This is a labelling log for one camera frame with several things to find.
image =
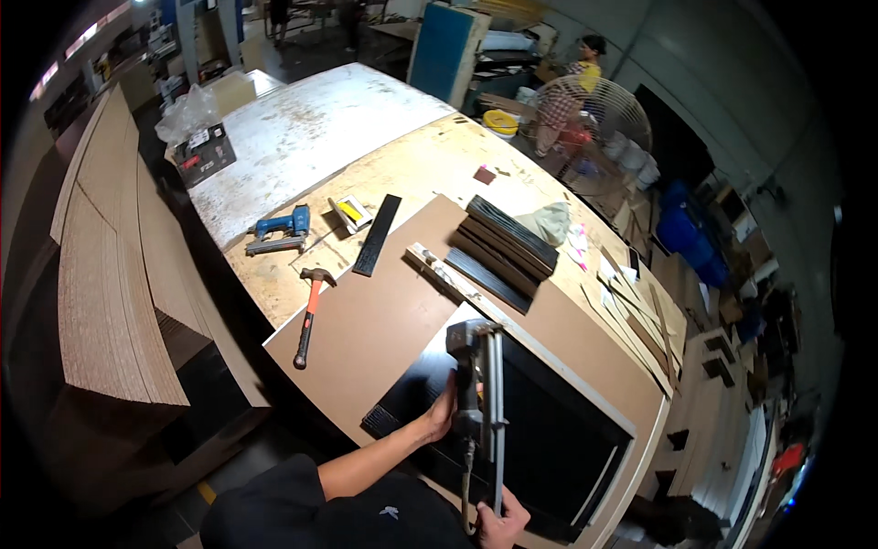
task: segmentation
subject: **hammer head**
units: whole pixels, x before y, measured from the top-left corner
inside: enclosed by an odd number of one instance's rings
[[[302,272],[299,274],[299,278],[310,278],[311,280],[320,280],[322,282],[326,282],[331,285],[333,288],[336,286],[335,278],[333,278],[332,274],[326,269],[302,269]]]

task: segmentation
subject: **plastic bag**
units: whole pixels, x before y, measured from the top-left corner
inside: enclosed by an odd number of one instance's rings
[[[570,226],[570,208],[565,202],[556,202],[515,218],[530,232],[545,240],[552,248],[557,248],[567,237]]]
[[[220,108],[213,91],[203,90],[193,84],[189,93],[177,98],[165,117],[155,125],[155,133],[159,139],[176,147],[189,140],[197,131],[220,122]]]

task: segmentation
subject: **blue barrel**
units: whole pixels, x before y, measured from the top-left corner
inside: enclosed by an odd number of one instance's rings
[[[690,267],[698,271],[698,268],[710,261],[715,254],[707,236],[699,233],[691,244],[680,250],[680,255]]]
[[[704,284],[715,288],[721,287],[729,277],[729,269],[726,268],[723,258],[716,254],[695,269],[695,272]]]
[[[661,219],[656,226],[656,236],[669,252],[688,248],[700,235],[698,227],[686,214],[685,202],[662,210]]]

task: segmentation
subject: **worker's arm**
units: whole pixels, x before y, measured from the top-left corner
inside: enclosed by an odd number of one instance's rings
[[[413,451],[445,436],[456,406],[454,372],[433,406],[418,419],[389,436],[317,468],[327,501],[357,495],[390,472]]]

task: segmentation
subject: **blue container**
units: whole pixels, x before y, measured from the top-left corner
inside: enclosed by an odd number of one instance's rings
[[[697,271],[699,267],[710,261],[714,256],[714,250],[707,237],[699,233],[694,242],[680,250],[680,255]]]
[[[688,248],[702,235],[686,214],[686,203],[681,202],[662,210],[661,220],[656,226],[656,236],[662,246],[673,253]]]
[[[689,188],[686,187],[683,180],[674,179],[661,195],[661,198],[658,200],[658,205],[661,206],[662,210],[667,210],[677,206],[680,202],[685,202],[688,196]]]
[[[712,256],[707,263],[695,269],[695,272],[704,284],[715,288],[722,286],[729,277],[729,269],[719,255]]]

